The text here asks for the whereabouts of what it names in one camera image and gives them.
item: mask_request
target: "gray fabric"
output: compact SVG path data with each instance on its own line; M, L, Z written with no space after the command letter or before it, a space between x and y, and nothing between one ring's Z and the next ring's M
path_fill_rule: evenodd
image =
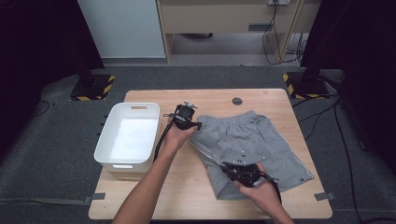
M280 191L313 178L264 115L248 111L230 118L201 116L197 120L203 126L190 142L200 152L218 199L246 198L219 168L224 161L238 165L261 161L266 173L277 179Z

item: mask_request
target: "hazard stripe marker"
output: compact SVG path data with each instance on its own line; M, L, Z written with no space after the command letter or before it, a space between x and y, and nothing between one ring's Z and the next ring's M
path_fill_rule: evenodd
M320 96L319 94L297 94L293 85L291 84L290 78L288 74L283 74L283 80L286 83L286 87L288 88L289 95L291 99L325 99L329 98L328 96Z
M75 97L70 97L70 101L90 101L90 100L105 100L108 93L110 92L111 86L113 85L116 76L109 76L106 82L106 86L103 89L103 93L96 96L79 95Z

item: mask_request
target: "wooden table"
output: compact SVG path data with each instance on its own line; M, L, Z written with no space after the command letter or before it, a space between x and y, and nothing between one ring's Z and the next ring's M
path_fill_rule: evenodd
M241 105L232 99L239 97ZM280 89L128 91L125 102L156 103L161 115L172 113L188 101L198 105L195 118L211 115L226 118L254 110L266 115L286 138L297 157L313 174L314 179L282 193L283 206L292 218L329 218L332 209L328 200L317 201L314 194L324 192L317 170L309 154L288 95ZM166 119L160 117L161 129ZM121 203L137 184L129 173L110 173L103 169L96 193L105 193L103 200L93 200L89 211L92 219L112 219ZM195 149L186 143L172 164L163 185L153 219L264 219L269 218L251 200L217 200L209 178Z

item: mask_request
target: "white wall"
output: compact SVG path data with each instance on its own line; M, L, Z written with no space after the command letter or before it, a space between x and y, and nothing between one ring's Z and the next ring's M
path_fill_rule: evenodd
M165 58L155 0L78 0L102 58Z

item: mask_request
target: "white plastic bin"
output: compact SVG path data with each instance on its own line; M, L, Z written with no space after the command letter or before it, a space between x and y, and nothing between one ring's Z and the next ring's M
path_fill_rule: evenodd
M94 158L110 172L145 173L152 164L160 107L154 103L113 106Z

